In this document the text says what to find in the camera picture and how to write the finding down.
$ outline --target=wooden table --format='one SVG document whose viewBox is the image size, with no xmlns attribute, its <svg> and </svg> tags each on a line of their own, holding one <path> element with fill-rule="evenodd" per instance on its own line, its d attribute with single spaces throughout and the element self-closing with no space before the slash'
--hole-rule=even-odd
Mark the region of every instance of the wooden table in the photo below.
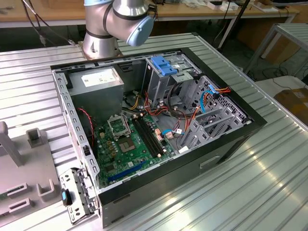
<svg viewBox="0 0 308 231">
<path fill-rule="evenodd" d="M 72 5 L 65 9 L 51 9 L 48 6 L 47 0 L 32 0 L 35 11 L 51 26 L 67 26 L 67 25 L 84 25 L 85 11 L 82 6 Z M 21 0 L 1 0 L 0 7 L 14 6 L 15 8 L 8 11 L 7 15 L 0 14 L 0 28 L 10 27 L 30 27 L 26 14 L 24 12 Z M 223 36 L 219 45 L 223 43 L 235 18 L 240 10 L 228 12 L 226 19 L 231 19 L 231 22 Z M 273 17 L 286 17 L 286 23 L 290 23 L 298 10 L 289 7 L 286 10 L 279 10 L 279 12 L 265 13 L 252 5 L 248 5 L 242 18 L 273 18 Z M 223 19 L 225 12 L 221 10 L 212 10 L 208 7 L 202 6 L 199 8 L 189 8 L 185 4 L 165 4 L 158 5 L 158 18 L 157 21 L 187 21 L 187 20 L 206 20 L 206 19 Z M 30 12 L 30 17 L 35 20 L 33 14 Z"/>
</svg>

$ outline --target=cardboard box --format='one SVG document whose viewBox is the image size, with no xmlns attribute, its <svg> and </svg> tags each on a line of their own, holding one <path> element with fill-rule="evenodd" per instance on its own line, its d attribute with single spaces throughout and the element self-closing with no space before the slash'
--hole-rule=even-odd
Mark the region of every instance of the cardboard box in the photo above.
<svg viewBox="0 0 308 231">
<path fill-rule="evenodd" d="M 308 89 L 283 90 L 274 99 L 308 126 Z"/>
</svg>

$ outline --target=ribbed metal surface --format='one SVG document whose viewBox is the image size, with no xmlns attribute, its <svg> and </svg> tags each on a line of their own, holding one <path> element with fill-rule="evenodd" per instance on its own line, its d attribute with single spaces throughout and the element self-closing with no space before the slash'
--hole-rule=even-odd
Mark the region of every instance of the ribbed metal surface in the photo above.
<svg viewBox="0 0 308 231">
<path fill-rule="evenodd" d="M 192 34 L 149 38 L 124 54 L 189 47 L 266 120 L 267 125 L 225 163 L 170 192 L 108 230 L 306 230 L 308 133 L 255 88 L 228 60 Z M 78 166 L 52 82 L 49 65 L 84 60 L 78 47 L 0 54 L 0 119 L 11 136 L 29 128 L 48 132 L 58 173 Z M 92 217 L 74 230 L 99 230 Z M 68 230 L 59 202 L 5 230 Z"/>
<path fill-rule="evenodd" d="M 277 30 L 301 48 L 308 50 L 308 23 L 278 24 Z"/>
</svg>

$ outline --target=ram slot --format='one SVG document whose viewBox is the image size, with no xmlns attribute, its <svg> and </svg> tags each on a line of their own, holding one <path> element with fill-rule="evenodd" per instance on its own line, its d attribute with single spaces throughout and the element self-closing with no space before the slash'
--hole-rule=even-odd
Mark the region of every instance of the ram slot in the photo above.
<svg viewBox="0 0 308 231">
<path fill-rule="evenodd" d="M 142 118 L 133 119 L 132 122 L 145 146 L 150 151 L 151 156 L 156 158 L 158 154 L 163 154 L 162 147 L 159 145 L 146 122 Z"/>
</svg>

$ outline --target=blue drive bracket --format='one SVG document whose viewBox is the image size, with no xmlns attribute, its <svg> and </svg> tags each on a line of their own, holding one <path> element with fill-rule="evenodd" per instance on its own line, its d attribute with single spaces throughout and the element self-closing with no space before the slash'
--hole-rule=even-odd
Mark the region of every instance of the blue drive bracket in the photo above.
<svg viewBox="0 0 308 231">
<path fill-rule="evenodd" d="M 156 68 L 161 70 L 163 76 L 173 75 L 178 72 L 169 64 L 169 61 L 163 58 L 163 56 L 153 56 L 151 60 Z"/>
</svg>

